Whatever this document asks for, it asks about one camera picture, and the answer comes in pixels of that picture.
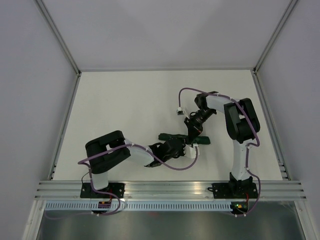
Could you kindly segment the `dark green cloth napkin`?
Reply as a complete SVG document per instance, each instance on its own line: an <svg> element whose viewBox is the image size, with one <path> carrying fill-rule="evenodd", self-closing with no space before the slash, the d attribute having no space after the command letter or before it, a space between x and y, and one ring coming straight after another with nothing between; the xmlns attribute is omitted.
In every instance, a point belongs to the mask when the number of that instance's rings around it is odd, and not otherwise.
<svg viewBox="0 0 320 240"><path fill-rule="evenodd" d="M158 139L160 141L168 141L171 138L178 138L186 145L198 144L198 145L210 145L211 140L208 136L197 136L195 139L190 140L187 135L184 134L169 134L169 133L160 133Z"/></svg>

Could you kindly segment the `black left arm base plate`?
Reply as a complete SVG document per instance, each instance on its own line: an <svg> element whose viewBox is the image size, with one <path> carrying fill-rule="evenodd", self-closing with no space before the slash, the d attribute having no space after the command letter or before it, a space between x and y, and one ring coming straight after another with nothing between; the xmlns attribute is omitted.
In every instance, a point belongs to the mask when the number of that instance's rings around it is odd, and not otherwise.
<svg viewBox="0 0 320 240"><path fill-rule="evenodd" d="M112 182L112 183L109 183L108 187L100 189L99 192L108 192L108 193L114 194L119 199L122 199L125 193L125 184ZM94 191L91 187L91 184L87 182L87 183L83 183L81 186L80 198L81 199L110 199L110 198L113 199L114 196L105 194L105 193L98 193Z"/></svg>

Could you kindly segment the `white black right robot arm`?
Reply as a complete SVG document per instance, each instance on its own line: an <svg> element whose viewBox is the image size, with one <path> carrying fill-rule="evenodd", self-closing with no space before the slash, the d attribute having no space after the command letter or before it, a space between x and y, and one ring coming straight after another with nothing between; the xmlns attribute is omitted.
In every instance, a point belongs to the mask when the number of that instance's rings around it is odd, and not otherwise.
<svg viewBox="0 0 320 240"><path fill-rule="evenodd" d="M260 131L253 103L249 98L235 100L218 92L202 92L194 99L198 111L185 117L187 140L192 143L203 132L203 124L213 114L224 114L225 126L233 143L233 165L229 173L229 181L213 183L208 188L215 199L257 198L258 190L253 182L253 174L249 169L249 150L258 147Z"/></svg>

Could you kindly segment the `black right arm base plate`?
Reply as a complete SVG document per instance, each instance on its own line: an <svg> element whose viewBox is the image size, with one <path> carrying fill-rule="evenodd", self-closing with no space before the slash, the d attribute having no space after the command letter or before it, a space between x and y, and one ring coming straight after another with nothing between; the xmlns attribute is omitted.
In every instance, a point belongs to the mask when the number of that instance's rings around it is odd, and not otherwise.
<svg viewBox="0 0 320 240"><path fill-rule="evenodd" d="M255 183L248 187L231 187L228 183L212 183L208 188L213 193L215 199L256 199L258 189Z"/></svg>

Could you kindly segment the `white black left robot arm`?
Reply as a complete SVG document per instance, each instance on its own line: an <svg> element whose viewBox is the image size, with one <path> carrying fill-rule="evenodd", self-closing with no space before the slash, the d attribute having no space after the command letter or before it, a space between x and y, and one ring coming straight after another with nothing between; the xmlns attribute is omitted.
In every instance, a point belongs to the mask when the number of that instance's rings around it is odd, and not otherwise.
<svg viewBox="0 0 320 240"><path fill-rule="evenodd" d="M95 138L85 144L91 170L91 191L98 198L109 193L108 171L125 160L137 162L147 168L155 168L170 159L185 155L186 141L175 135L165 142L148 146L135 146L120 130Z"/></svg>

